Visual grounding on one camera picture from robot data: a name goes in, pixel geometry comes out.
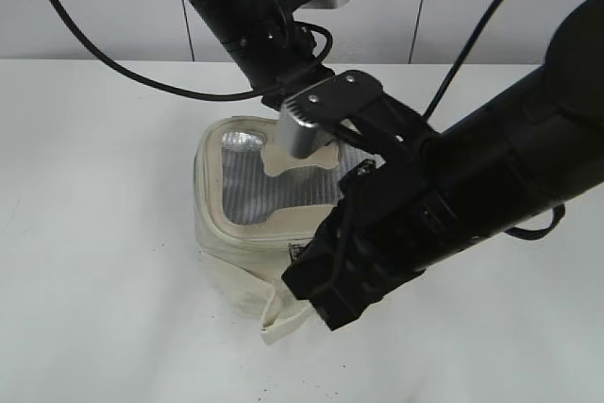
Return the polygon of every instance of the white table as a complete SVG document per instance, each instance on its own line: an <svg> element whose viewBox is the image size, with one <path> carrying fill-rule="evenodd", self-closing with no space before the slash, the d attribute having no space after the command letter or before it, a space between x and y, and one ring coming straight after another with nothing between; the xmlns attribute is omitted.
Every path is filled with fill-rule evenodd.
<svg viewBox="0 0 604 403"><path fill-rule="evenodd" d="M229 64L130 63L207 92ZM421 109L436 66L361 66ZM443 128L529 67L467 67ZM330 333L265 346L208 284L193 235L193 155L257 101L209 104L90 61L0 61L0 401L600 402L604 191L540 243L500 236Z"/></svg>

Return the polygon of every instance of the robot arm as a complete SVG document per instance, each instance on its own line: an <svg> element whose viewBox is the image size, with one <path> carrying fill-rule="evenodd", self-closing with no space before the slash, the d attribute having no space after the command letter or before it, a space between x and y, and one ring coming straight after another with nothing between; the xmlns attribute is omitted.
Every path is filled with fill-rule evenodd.
<svg viewBox="0 0 604 403"><path fill-rule="evenodd" d="M541 68L442 134L365 73L302 71L315 42L292 13L311 0L190 1L253 87L284 87L264 103L280 106L292 154L324 130L385 160L341 181L344 198L283 276L332 329L500 232L542 238L565 201L604 181L604 0L569 16ZM514 227L550 209L550 228Z"/></svg>
<svg viewBox="0 0 604 403"><path fill-rule="evenodd" d="M293 13L311 0L189 0L212 33L247 76L253 89L281 85L263 103L278 109L283 99L333 72L316 65L316 42Z"/></svg>

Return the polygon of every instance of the wire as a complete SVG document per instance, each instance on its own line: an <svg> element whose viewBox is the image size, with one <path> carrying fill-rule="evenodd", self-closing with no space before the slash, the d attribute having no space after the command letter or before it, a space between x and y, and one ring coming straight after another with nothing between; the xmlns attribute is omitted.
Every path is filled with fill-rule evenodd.
<svg viewBox="0 0 604 403"><path fill-rule="evenodd" d="M182 14L185 17L185 26L187 27L187 38L189 39L189 50L191 51L191 61L195 61L195 51L193 49L193 39L191 38L191 28L189 27L189 14L187 14L187 6L185 0L180 0L182 6Z"/></svg>
<svg viewBox="0 0 604 403"><path fill-rule="evenodd" d="M489 21L493 18L493 16L495 15L495 12L499 9L499 7L501 6L501 4L503 4L503 2L504 2L504 0L494 0L493 3L485 11L484 15L482 16L482 18L478 22L476 28L474 29L474 32L472 32L470 39L465 44L465 46L461 50L459 56L455 60L455 63L453 64L453 66L449 70L448 74L446 75L445 80L441 84L441 87L438 89L438 91L434 95L434 99L432 99L428 108L426 109L426 112L423 115L423 117L426 121L430 119L430 117L432 116L434 111L441 104L441 101L443 101L443 96L445 95L446 91L448 90L449 86L451 85L451 82L453 81L453 79L455 78L457 73L459 72L461 66L463 65L463 63L465 62L467 57L470 55L470 52L472 51L472 48L478 41L480 34L484 31L486 25L489 24Z"/></svg>
<svg viewBox="0 0 604 403"><path fill-rule="evenodd" d="M200 92L192 92L189 90L180 89L178 87L173 87L171 85L163 84L156 80L150 79L148 77L141 76L137 73L134 73L134 72L128 70L126 67L120 65L115 60L111 59L105 53L103 53L103 51L101 51L98 47L96 47L88 39L88 37L80 30L80 28L76 25L76 23L73 21L73 19L71 18L71 16L69 15L69 13L67 12L67 10L64 8L64 6L61 4L61 2L59 0L49 0L49 2L52 5L53 9L57 12L57 15L59 16L61 21L63 23L65 23L67 28L72 32L72 34L77 38L77 40L80 41L80 43L82 43L82 45L91 54L93 54L97 59L99 59L101 62L106 64L109 68L116 71L120 75L128 77L129 79L132 79L136 82L146 85L147 87L151 87L153 89L157 89L162 92L168 92L171 94L175 94L177 96L183 96L186 98L196 99L199 101L211 101L211 102L243 101L245 99L251 99L251 98L258 97L258 96L285 93L286 86L283 84L276 84L274 86L271 86L271 87L268 87L265 89L254 90L251 92L234 93L234 94L200 93ZM311 63L309 63L309 65L307 65L306 67L304 67L301 70L296 71L295 78L290 77L288 79L289 81L294 81L294 80L298 79L299 77L310 73L316 67L321 65L321 63L323 63L323 61L325 61L325 59L327 58L327 55L329 54L329 52L331 51L331 48L333 47L333 36L325 28L320 27L319 25L312 25L312 24L307 24L307 23L297 23L297 24L299 24L301 26L305 26L308 30L311 30L311 31L314 31L316 33L323 35L326 38L327 42L326 42L326 45L325 45L323 51Z"/></svg>

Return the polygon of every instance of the beige fabric bag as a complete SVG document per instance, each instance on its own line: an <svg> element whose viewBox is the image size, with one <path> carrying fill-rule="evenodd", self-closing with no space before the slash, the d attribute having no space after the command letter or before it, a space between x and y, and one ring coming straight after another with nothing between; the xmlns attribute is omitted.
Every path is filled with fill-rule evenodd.
<svg viewBox="0 0 604 403"><path fill-rule="evenodd" d="M212 125L194 166L202 260L232 306L260 320L267 344L314 314L280 278L290 248L306 245L337 203L337 181L366 158L332 144L293 160L273 142L276 123L235 117Z"/></svg>

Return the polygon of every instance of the reflective lining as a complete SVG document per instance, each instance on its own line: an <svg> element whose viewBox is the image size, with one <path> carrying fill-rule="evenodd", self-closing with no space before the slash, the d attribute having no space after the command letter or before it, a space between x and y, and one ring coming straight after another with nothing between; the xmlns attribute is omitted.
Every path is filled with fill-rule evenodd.
<svg viewBox="0 0 604 403"><path fill-rule="evenodd" d="M338 181L370 155L341 145L340 165L291 169L277 177L264 173L262 137L228 132L222 139L223 209L240 226L265 222L277 210L313 205L336 205L342 197Z"/></svg>

